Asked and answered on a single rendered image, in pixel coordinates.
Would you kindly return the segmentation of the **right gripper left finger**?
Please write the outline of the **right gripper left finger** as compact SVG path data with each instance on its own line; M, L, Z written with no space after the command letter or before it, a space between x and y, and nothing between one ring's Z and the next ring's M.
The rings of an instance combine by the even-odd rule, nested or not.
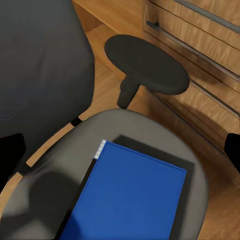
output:
M0 193L26 152L22 133L0 138Z

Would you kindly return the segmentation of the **swivel chair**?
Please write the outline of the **swivel chair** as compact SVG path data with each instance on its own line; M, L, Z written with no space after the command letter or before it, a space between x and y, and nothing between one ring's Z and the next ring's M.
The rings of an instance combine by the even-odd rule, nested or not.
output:
M0 0L0 139L21 133L26 146L10 177L22 179L3 208L0 240L54 240L102 140L186 169L169 240L197 240L209 203L198 156L163 124L127 109L140 84L181 95L189 74L137 36L113 35L103 49L125 76L117 107L81 121L94 98L95 57L72 0ZM74 128L28 166L69 123Z

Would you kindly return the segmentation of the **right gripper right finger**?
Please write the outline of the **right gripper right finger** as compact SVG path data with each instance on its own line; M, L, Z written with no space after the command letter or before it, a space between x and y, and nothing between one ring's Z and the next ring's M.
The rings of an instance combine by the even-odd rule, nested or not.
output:
M235 165L240 173L240 135L235 133L229 133L227 135L224 151Z

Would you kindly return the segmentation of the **folder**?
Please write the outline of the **folder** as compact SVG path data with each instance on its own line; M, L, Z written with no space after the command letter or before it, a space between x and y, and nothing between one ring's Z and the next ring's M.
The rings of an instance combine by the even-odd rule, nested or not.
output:
M169 240L186 173L103 139L53 240Z

